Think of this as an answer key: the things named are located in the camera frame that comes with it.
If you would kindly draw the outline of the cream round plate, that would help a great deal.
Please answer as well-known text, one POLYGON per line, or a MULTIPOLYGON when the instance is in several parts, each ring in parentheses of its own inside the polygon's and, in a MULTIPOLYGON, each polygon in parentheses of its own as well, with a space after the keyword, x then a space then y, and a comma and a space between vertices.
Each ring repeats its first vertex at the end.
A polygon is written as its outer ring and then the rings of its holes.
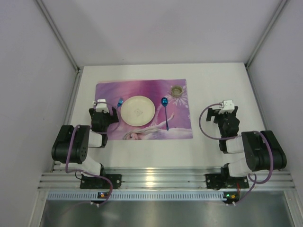
POLYGON ((120 113, 126 124, 141 127, 154 118, 155 105, 145 96, 133 96, 123 102, 120 113))

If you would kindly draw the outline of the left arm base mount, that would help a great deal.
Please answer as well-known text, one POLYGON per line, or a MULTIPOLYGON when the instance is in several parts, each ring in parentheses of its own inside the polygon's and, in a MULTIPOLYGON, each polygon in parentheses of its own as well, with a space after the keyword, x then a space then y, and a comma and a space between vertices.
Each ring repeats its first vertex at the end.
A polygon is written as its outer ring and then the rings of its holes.
MULTIPOLYGON (((81 189, 110 189, 109 182, 99 177, 85 175, 79 171, 75 172, 75 177, 80 180, 81 189)), ((122 184, 121 174, 106 174, 105 177, 112 183, 113 189, 118 189, 122 184)))

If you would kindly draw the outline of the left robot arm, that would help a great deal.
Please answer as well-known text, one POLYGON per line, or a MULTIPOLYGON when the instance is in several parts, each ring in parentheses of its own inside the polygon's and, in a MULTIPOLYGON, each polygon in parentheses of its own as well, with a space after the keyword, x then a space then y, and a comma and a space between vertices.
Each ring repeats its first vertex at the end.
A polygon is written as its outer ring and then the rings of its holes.
POLYGON ((104 167, 88 155, 89 148, 104 148, 109 127, 119 126, 117 108, 111 111, 89 109, 91 125, 62 125, 52 147, 54 161, 65 165, 65 172, 81 172, 89 177, 105 177, 104 167))

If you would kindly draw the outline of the blue metal spoon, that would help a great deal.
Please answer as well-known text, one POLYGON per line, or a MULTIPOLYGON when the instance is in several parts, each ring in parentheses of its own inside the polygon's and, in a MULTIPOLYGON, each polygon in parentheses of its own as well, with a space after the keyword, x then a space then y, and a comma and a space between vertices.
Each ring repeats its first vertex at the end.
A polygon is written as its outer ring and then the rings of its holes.
POLYGON ((162 106, 164 107, 164 110, 165 110, 165 118, 166 118, 166 130, 169 130, 169 124, 168 124, 168 117, 167 117, 167 105, 168 105, 168 99, 166 97, 163 97, 161 99, 161 104, 162 106))

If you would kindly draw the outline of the blue metal fork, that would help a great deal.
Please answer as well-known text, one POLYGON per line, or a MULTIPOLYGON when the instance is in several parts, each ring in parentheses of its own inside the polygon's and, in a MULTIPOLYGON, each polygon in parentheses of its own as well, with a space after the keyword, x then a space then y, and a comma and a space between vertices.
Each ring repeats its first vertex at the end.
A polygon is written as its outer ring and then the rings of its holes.
POLYGON ((124 102, 124 99, 121 97, 118 101, 117 108, 121 107, 124 102))

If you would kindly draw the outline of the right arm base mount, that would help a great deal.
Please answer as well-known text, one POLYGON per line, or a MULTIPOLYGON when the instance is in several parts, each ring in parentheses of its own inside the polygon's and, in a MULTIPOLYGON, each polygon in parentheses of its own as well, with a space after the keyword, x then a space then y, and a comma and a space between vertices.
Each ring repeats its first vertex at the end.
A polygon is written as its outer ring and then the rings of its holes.
POLYGON ((248 189, 249 183, 247 177, 226 177, 222 174, 206 174, 207 189, 248 189))

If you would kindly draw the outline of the small beige cup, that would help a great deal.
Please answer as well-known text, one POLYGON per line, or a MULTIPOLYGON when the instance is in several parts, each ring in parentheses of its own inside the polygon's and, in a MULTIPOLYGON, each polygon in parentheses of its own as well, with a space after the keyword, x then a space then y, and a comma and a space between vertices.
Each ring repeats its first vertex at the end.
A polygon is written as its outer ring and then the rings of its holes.
POLYGON ((172 86, 170 90, 170 94, 173 98, 179 98, 183 95, 184 89, 181 86, 172 86))

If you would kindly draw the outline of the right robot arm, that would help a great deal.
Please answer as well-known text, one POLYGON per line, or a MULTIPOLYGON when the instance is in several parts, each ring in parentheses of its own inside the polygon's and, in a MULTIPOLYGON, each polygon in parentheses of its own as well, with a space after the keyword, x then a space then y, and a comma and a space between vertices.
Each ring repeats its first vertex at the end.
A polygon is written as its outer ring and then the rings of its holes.
POLYGON ((287 165, 286 155, 272 131, 239 132, 240 120, 236 113, 238 107, 219 103, 207 107, 206 121, 212 119, 218 126, 220 137, 203 134, 219 141, 219 149, 224 154, 243 154, 238 161, 230 162, 221 167, 221 175, 225 178, 246 177, 254 172, 284 169, 287 165))

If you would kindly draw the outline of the purple printed placemat cloth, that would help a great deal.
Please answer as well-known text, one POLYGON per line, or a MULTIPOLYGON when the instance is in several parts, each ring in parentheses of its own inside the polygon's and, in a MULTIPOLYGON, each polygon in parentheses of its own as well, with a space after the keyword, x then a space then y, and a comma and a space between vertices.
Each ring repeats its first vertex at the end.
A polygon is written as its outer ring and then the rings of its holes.
POLYGON ((124 102, 133 96, 145 96, 155 105, 155 116, 146 125, 134 127, 121 121, 118 128, 112 124, 109 140, 183 140, 192 139, 190 111, 185 79, 129 80, 97 83, 95 100, 105 99, 107 103, 117 105, 122 97, 124 102), (170 94, 172 86, 181 86, 184 93, 179 98, 170 94), (161 99, 168 99, 167 117, 169 130, 166 130, 165 110, 161 99))

